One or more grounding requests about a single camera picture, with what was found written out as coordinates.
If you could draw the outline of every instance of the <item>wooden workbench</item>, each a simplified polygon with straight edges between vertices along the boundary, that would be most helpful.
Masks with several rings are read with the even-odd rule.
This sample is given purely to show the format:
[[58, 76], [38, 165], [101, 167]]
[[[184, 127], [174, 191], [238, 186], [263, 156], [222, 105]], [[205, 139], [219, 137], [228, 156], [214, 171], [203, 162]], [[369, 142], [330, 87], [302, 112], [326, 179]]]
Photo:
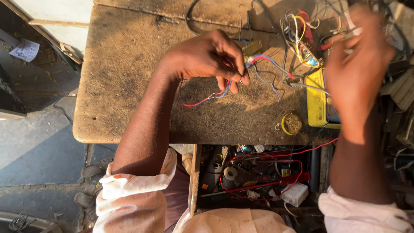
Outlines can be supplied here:
[[[119, 143], [162, 55], [179, 42], [193, 37], [183, 20], [191, 2], [95, 1], [73, 123], [77, 140]], [[230, 37], [237, 38], [240, 3], [250, 8], [250, 0], [200, 0], [192, 12], [198, 22], [190, 22], [190, 27], [199, 33], [220, 28]], [[311, 16], [317, 8], [322, 14], [324, 10], [314, 1], [265, 0], [263, 3], [269, 6], [275, 20], [290, 8], [301, 8]], [[282, 40], [272, 33], [269, 22], [256, 4], [254, 9], [250, 13], [253, 28], [262, 31], [253, 31], [253, 38], [262, 42], [263, 54], [281, 65]], [[241, 14], [243, 27], [246, 27], [246, 10], [242, 7]], [[250, 38], [249, 30], [242, 30], [241, 38]], [[237, 95], [228, 92], [222, 99], [209, 100], [196, 107], [182, 106], [176, 97], [170, 119], [170, 143], [307, 144], [319, 128], [307, 124], [306, 90], [282, 84], [280, 72], [268, 62], [258, 62], [257, 67], [259, 71], [268, 71], [260, 73], [265, 80], [274, 80], [281, 95], [280, 102], [272, 88], [261, 82], [251, 68], [251, 85], [239, 85]], [[297, 75], [310, 72], [309, 68], [299, 65], [291, 51], [286, 69]], [[185, 102], [195, 103], [217, 90], [215, 78], [193, 78], [184, 84], [181, 94]], [[287, 113], [297, 114], [303, 122], [303, 128], [296, 136], [288, 136], [274, 128]], [[337, 131], [325, 130], [314, 144], [336, 136]]]

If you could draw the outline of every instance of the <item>white shirt sleeve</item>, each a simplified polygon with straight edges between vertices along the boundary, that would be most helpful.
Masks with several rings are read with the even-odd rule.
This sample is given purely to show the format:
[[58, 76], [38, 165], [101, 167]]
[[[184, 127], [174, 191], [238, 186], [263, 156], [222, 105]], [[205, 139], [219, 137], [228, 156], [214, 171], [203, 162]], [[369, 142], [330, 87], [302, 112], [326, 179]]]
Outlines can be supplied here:
[[380, 205], [339, 196], [332, 187], [321, 194], [319, 209], [328, 233], [413, 232], [407, 214], [395, 203]]
[[97, 232], [164, 232], [165, 196], [176, 172], [177, 154], [169, 148], [159, 175], [112, 175], [112, 163], [99, 181], [102, 191], [96, 198]]

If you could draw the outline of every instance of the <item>yellow plastic case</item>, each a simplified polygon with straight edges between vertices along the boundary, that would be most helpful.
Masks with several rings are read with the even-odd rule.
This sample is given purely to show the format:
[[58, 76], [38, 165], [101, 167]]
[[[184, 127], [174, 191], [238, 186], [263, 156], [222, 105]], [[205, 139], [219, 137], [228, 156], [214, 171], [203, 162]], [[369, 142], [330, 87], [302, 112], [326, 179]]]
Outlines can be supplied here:
[[[308, 75], [306, 84], [325, 89], [323, 69]], [[306, 89], [308, 100], [308, 123], [313, 127], [323, 127], [326, 124], [326, 94], [313, 88]], [[340, 129], [341, 124], [328, 123], [326, 128]]]

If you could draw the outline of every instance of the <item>solder wire spool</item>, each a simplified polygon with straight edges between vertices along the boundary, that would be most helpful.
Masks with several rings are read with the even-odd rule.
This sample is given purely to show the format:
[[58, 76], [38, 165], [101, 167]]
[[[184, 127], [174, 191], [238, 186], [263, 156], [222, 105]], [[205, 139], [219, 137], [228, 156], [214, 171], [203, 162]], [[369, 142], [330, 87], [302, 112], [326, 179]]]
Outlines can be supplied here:
[[234, 187], [234, 179], [238, 175], [238, 172], [233, 167], [227, 167], [224, 169], [224, 176], [222, 185], [225, 189], [231, 189]]

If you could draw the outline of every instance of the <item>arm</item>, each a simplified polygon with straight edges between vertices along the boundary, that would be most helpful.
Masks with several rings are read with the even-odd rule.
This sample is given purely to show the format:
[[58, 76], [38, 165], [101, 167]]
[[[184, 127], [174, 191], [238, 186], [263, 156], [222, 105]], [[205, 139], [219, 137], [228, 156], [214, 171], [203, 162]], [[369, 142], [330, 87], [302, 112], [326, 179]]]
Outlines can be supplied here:
[[94, 232], [164, 232], [166, 200], [161, 192], [175, 174], [177, 156], [168, 149], [169, 118], [178, 84], [216, 76], [219, 88], [232, 80], [250, 83], [241, 49], [213, 31], [185, 41], [159, 62], [133, 115], [96, 199]]
[[221, 30], [185, 41], [165, 54], [133, 115], [113, 162], [113, 174], [159, 174], [168, 148], [169, 119], [179, 82], [191, 77], [225, 79], [237, 93], [237, 82], [248, 85], [241, 49]]
[[[334, 45], [327, 65], [327, 87], [341, 116], [341, 133], [330, 167], [337, 194], [375, 203], [393, 202], [379, 154], [379, 129], [372, 111], [386, 67], [394, 51], [385, 42], [381, 19], [358, 6], [351, 11], [363, 32]], [[344, 49], [354, 49], [345, 56]]]
[[[331, 187], [320, 195], [327, 232], [412, 232], [408, 216], [393, 203], [373, 110], [385, 69], [394, 55], [381, 20], [367, 8], [351, 10], [360, 36], [334, 44], [326, 83], [341, 117], [341, 133], [330, 167]], [[351, 55], [344, 49], [353, 48]]]

